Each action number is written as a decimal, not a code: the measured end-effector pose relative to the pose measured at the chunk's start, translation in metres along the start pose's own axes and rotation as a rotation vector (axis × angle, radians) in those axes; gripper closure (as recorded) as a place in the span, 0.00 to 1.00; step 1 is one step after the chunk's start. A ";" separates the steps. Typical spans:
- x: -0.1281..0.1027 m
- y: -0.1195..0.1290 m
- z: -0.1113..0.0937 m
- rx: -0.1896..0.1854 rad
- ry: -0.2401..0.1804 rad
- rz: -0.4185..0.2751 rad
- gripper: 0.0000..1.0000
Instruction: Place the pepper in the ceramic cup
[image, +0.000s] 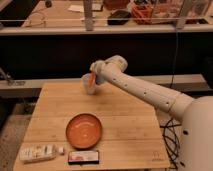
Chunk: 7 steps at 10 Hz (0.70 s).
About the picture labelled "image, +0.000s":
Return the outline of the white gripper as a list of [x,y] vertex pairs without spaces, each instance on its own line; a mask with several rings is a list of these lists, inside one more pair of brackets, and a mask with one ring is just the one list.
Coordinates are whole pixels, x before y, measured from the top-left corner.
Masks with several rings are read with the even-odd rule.
[[95,77],[102,78],[102,69],[105,67],[105,62],[103,60],[97,60],[90,65],[90,71],[95,75]]

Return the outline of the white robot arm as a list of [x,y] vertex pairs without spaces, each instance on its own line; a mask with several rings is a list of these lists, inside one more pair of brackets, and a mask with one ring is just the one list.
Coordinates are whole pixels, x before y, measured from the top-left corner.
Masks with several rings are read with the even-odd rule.
[[178,171],[213,171],[213,96],[190,97],[182,92],[124,73],[120,55],[90,66],[96,76],[170,114],[182,124]]

